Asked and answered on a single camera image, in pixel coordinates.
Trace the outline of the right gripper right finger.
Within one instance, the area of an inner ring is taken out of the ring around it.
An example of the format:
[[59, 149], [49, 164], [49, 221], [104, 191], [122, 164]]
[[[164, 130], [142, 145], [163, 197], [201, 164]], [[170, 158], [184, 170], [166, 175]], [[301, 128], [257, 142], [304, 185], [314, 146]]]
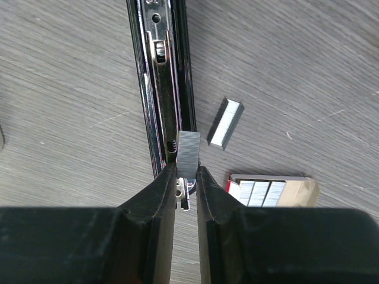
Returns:
[[202, 283], [377, 283], [378, 224], [348, 208], [255, 208], [197, 170]]

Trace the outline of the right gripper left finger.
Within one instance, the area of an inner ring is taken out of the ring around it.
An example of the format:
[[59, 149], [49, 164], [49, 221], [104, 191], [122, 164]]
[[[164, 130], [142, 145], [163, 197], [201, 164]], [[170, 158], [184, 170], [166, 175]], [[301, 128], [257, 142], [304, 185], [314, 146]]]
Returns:
[[2, 283], [168, 283], [176, 166], [117, 207], [1, 208]]

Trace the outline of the grey staple strip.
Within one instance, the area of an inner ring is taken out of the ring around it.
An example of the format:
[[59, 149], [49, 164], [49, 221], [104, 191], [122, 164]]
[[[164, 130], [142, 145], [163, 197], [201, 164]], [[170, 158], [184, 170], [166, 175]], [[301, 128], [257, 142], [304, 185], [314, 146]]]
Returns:
[[176, 167], [179, 178], [195, 179], [199, 167], [201, 133], [179, 131]]
[[245, 107], [241, 102], [224, 98], [207, 136], [208, 145], [226, 149]]

